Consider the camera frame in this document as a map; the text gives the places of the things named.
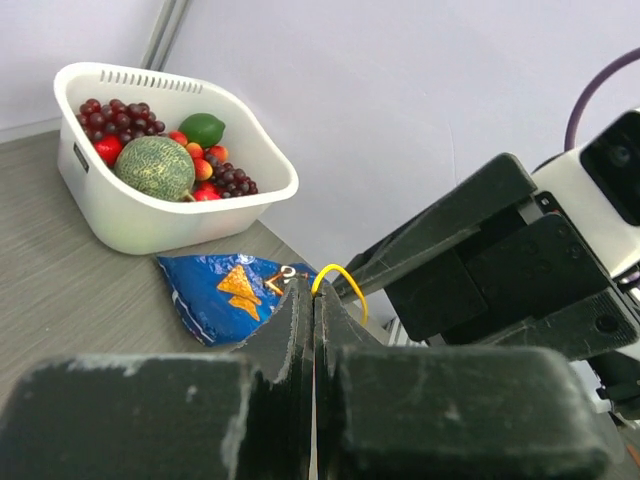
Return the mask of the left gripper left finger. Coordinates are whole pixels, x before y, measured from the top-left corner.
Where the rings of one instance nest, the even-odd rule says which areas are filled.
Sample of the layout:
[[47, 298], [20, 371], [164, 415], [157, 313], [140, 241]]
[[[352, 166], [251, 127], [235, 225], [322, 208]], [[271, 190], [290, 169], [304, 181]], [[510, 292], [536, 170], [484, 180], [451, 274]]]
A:
[[313, 302], [295, 280], [235, 349], [35, 364], [1, 413], [5, 479], [305, 479]]

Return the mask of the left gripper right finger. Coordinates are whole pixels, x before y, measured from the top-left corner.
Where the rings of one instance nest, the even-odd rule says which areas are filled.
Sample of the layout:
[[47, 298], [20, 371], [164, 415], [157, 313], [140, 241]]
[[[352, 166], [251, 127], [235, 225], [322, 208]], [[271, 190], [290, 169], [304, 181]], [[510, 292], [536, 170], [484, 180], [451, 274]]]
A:
[[598, 479], [611, 463], [569, 362], [537, 347], [386, 347], [314, 298], [322, 479]]

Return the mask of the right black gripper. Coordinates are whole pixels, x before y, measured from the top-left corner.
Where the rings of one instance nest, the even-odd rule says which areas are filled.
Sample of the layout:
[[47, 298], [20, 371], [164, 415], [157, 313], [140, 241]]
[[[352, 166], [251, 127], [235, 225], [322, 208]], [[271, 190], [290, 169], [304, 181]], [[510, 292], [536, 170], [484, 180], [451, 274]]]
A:
[[637, 310], [512, 154], [490, 160], [366, 251], [332, 287], [382, 290], [408, 336], [431, 345], [543, 346], [588, 359], [636, 342]]

